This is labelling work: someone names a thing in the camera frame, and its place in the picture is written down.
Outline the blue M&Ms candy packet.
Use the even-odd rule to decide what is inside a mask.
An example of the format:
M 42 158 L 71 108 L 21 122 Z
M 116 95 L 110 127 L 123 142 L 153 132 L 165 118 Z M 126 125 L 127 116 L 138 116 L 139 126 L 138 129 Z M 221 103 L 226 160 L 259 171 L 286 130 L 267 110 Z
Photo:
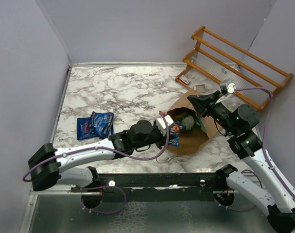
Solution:
M 175 122 L 175 124 L 170 129 L 170 137 L 169 137 L 169 146 L 173 147 L 179 147 L 179 137 L 181 133 L 186 129 L 186 126 L 184 124 L 181 124 L 179 122 Z

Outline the yellow green candy packet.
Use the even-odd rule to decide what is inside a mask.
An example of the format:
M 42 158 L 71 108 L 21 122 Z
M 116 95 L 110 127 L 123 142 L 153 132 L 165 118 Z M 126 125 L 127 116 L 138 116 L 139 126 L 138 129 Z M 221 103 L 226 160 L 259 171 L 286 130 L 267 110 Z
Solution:
M 184 126 L 186 132 L 191 132 L 194 128 L 195 122 L 189 112 L 178 112 L 175 115 L 175 121 Z

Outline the brown paper bag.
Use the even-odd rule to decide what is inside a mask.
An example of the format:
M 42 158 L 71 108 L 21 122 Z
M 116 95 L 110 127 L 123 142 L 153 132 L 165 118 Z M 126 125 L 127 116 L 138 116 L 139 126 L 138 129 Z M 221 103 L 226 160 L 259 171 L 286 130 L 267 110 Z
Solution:
M 187 97 L 189 95 L 200 95 L 194 90 L 186 92 L 182 97 L 180 97 L 167 111 L 167 114 L 175 121 L 175 115 L 178 112 L 189 112 L 194 118 L 196 112 L 192 104 L 188 101 Z M 179 147 L 169 146 L 167 150 L 172 152 L 175 157 L 184 156 L 184 155 L 194 155 L 197 153 L 203 146 L 210 142 L 214 137 L 221 134 L 222 127 L 210 116 L 201 118 L 206 132 L 196 128 L 194 126 L 191 132 L 186 132 L 185 130 L 181 133 L 179 137 Z

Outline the blue salt vinegar chips bag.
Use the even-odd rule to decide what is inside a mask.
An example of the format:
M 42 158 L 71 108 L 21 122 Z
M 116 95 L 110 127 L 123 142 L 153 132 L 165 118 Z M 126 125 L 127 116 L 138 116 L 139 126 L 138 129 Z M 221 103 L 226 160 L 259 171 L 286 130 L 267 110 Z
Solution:
M 93 111 L 89 119 L 90 132 L 96 134 L 100 139 L 108 138 L 109 134 L 113 134 L 114 116 L 112 112 L 97 113 Z

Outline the blue Burts chips bag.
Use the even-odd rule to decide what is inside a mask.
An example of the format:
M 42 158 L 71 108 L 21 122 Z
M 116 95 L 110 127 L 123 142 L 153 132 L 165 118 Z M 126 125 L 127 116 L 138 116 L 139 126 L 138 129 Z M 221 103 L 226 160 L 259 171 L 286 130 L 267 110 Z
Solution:
M 76 120 L 77 126 L 77 140 L 85 140 L 93 137 L 93 134 L 89 130 L 89 117 L 80 117 Z

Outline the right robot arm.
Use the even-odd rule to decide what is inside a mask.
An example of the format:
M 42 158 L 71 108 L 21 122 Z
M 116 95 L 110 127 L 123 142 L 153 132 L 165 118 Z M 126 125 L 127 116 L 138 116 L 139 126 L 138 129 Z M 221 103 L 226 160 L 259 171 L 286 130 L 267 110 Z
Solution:
M 242 104 L 231 112 L 221 103 L 221 98 L 219 91 L 187 97 L 200 117 L 212 117 L 225 130 L 231 150 L 255 172 L 265 188 L 249 181 L 231 165 L 217 170 L 216 186 L 221 190 L 232 188 L 249 199 L 266 215 L 276 232 L 293 232 L 295 188 L 273 162 L 264 147 L 264 141 L 253 132 L 259 123 L 256 109 L 249 104 Z

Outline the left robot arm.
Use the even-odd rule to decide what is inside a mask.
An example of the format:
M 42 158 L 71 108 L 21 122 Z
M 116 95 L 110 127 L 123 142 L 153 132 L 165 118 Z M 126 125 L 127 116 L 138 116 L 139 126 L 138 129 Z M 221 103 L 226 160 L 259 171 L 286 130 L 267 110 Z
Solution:
M 133 152 L 148 150 L 152 144 L 159 153 L 151 158 L 140 157 L 140 161 L 149 161 L 159 157 L 167 148 L 171 139 L 170 130 L 174 121 L 170 116 L 158 117 L 153 123 L 139 120 L 130 129 L 113 134 L 101 141 L 72 148 L 54 148 L 46 143 L 28 160 L 29 171 L 23 176 L 24 182 L 31 182 L 34 191 L 43 191 L 57 183 L 83 186 L 87 191 L 95 191 L 99 179 L 89 169 L 70 175 L 69 170 L 80 165 L 96 161 L 108 161 L 128 157 L 136 159 Z

